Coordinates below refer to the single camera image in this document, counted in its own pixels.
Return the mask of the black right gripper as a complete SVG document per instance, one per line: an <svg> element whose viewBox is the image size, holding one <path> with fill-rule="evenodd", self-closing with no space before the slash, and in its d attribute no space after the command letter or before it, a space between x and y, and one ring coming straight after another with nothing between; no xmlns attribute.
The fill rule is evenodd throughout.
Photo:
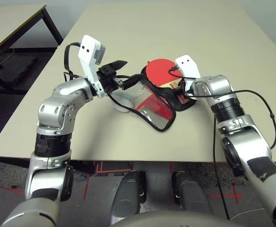
<svg viewBox="0 0 276 227"><path fill-rule="evenodd" d="M190 85L187 85L187 83L184 80L181 80L178 83L178 88L182 94L185 94L190 90Z"/></svg>

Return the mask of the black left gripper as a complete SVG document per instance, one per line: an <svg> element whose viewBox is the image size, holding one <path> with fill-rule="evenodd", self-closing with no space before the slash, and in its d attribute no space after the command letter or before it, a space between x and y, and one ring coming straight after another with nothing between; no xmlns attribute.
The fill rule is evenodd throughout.
<svg viewBox="0 0 276 227"><path fill-rule="evenodd" d="M129 89L136 85L142 78L142 74L132 76L122 76L123 82L117 78L116 71L127 64L127 61L117 60L110 64L103 65L97 71L97 76L102 85L104 92L113 92L118 88Z"/></svg>

